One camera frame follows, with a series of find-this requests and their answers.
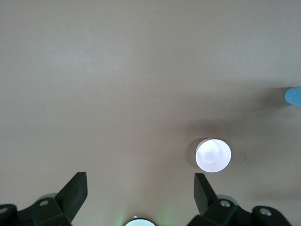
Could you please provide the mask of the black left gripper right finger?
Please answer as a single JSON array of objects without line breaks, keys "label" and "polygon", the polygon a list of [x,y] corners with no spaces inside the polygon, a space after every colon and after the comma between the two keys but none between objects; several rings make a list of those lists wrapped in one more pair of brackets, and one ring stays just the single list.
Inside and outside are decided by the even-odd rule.
[{"label": "black left gripper right finger", "polygon": [[292,226],[275,208],[255,206],[248,212],[228,198],[219,198],[203,173],[194,175],[194,200],[199,214],[187,226]]}]

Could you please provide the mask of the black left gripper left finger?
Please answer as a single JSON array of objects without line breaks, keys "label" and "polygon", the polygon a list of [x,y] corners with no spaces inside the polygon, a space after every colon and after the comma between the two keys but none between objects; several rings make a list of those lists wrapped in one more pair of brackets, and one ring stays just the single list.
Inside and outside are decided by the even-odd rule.
[{"label": "black left gripper left finger", "polygon": [[78,172],[54,197],[41,198],[23,210],[0,205],[0,226],[72,226],[87,195],[87,173]]}]

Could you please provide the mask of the blue ribbed plastic cup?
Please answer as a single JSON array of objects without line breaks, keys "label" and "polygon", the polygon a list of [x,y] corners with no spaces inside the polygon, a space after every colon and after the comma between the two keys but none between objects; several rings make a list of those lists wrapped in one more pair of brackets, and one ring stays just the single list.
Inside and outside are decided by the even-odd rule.
[{"label": "blue ribbed plastic cup", "polygon": [[285,93],[285,101],[293,106],[301,108],[301,87],[289,88]]}]

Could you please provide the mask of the pale pink bowl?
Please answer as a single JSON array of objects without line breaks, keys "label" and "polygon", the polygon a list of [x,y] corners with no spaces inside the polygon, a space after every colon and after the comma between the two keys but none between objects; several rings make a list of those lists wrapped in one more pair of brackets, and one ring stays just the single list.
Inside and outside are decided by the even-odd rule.
[{"label": "pale pink bowl", "polygon": [[223,140],[215,138],[202,140],[195,152],[197,166],[208,173],[224,170],[232,158],[230,146]]}]

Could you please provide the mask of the brown table cover sheet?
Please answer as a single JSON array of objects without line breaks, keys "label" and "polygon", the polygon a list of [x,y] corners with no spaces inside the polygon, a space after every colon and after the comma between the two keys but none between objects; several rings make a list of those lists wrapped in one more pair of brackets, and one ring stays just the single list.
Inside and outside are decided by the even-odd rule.
[{"label": "brown table cover sheet", "polygon": [[245,210],[301,226],[301,0],[0,0],[0,204],[87,173],[73,226],[198,214],[195,152]]}]

